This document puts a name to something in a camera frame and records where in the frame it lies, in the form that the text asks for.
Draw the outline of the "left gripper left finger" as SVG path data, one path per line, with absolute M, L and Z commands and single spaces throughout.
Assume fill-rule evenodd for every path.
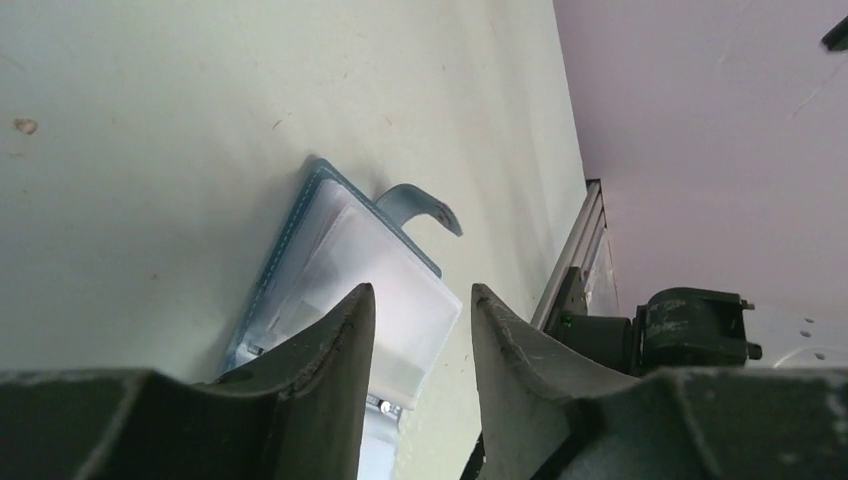
M 5 479 L 353 479 L 375 340 L 356 286 L 323 318 L 204 384 L 151 369 L 5 371 Z

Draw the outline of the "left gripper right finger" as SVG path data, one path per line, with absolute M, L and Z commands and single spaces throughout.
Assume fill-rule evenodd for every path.
M 471 290 L 484 479 L 843 479 L 847 373 L 600 365 Z

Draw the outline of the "blue card holder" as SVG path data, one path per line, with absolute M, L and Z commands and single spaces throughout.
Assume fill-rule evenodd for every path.
M 420 215 L 462 232 L 445 203 L 413 184 L 371 199 L 328 160 L 309 160 L 222 364 L 230 372 L 257 359 L 317 322 L 357 285 L 370 284 L 376 330 L 362 479 L 394 477 L 400 420 L 416 407 L 462 310 L 441 269 L 404 232 Z

